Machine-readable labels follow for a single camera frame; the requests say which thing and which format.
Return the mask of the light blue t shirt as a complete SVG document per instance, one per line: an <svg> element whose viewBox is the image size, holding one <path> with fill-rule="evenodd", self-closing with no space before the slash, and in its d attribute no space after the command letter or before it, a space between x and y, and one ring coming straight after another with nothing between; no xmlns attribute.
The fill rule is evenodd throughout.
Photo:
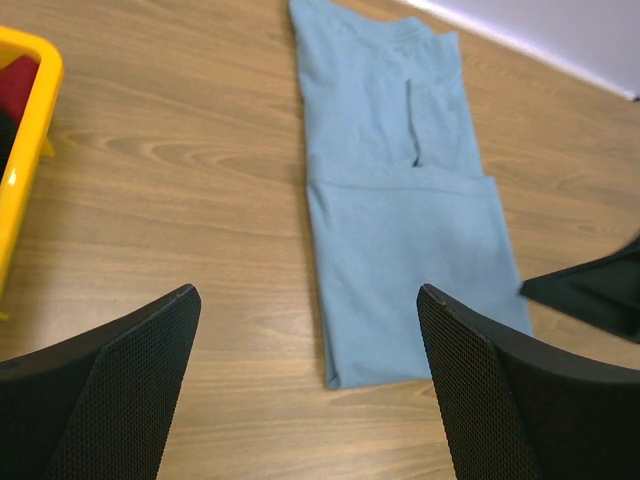
<svg viewBox="0 0 640 480"><path fill-rule="evenodd" d="M429 377L424 284L530 333L457 35L330 1L293 1L289 12L328 387Z"/></svg>

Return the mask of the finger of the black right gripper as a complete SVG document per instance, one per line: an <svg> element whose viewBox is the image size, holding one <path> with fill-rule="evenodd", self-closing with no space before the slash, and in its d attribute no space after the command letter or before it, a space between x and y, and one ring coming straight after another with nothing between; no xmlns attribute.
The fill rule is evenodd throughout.
<svg viewBox="0 0 640 480"><path fill-rule="evenodd" d="M605 257L528 279L520 294L637 343L639 239Z"/></svg>

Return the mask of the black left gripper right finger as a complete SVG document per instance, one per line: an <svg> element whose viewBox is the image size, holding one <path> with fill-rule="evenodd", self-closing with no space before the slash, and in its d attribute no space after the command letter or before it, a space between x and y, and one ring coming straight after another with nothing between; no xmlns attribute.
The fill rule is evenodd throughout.
<svg viewBox="0 0 640 480"><path fill-rule="evenodd" d="M553 347L432 285L417 310L457 478L638 478L638 371Z"/></svg>

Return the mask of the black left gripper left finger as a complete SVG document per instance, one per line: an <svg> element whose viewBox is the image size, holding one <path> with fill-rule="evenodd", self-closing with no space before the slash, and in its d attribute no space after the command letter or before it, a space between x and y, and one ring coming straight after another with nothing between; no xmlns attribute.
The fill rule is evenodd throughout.
<svg viewBox="0 0 640 480"><path fill-rule="evenodd" d="M2 478L156 478L200 312L186 284L2 362Z"/></svg>

